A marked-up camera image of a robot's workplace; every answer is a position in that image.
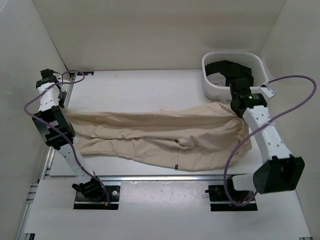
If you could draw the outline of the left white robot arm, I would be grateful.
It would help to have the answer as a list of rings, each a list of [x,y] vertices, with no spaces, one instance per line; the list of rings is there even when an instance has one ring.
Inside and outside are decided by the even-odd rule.
[[[31,116],[32,120],[45,144],[60,153],[74,173],[76,183],[72,188],[85,198],[100,200],[105,194],[105,188],[95,173],[86,169],[84,160],[74,145],[75,130],[63,113],[67,94],[62,90],[55,71],[44,69],[40,74],[41,80],[36,82],[36,89],[40,94],[39,109]]]

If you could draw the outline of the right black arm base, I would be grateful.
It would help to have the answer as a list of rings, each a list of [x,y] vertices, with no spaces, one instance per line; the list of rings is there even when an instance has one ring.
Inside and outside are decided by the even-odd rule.
[[[248,191],[237,191],[234,190],[232,186],[230,186],[228,190],[232,200],[238,204],[249,199]],[[255,199],[243,207],[237,207],[231,204],[223,185],[209,185],[205,193],[209,196],[211,212],[251,212],[258,210]]]

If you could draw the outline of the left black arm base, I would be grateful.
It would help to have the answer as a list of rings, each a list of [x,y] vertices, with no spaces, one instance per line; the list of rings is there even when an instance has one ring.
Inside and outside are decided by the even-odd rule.
[[[87,189],[81,189],[73,184],[76,191],[73,208],[75,210],[118,210],[121,195],[120,185],[105,185],[106,191],[100,184],[94,183]]]

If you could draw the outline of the beige trousers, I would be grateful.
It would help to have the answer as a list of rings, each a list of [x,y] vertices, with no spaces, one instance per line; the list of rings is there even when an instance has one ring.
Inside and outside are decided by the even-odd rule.
[[[222,169],[252,149],[249,126],[213,102],[183,110],[65,110],[84,156],[111,156],[187,172]]]

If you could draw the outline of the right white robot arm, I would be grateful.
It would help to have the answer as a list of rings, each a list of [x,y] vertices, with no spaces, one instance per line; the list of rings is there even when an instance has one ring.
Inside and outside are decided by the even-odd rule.
[[[270,121],[267,101],[274,97],[274,91],[265,84],[250,87],[250,81],[245,77],[230,80],[229,87],[230,107],[251,129],[262,165],[254,173],[233,176],[232,183],[224,188],[226,197],[236,200],[243,191],[267,194],[295,190],[305,162],[286,147]]]

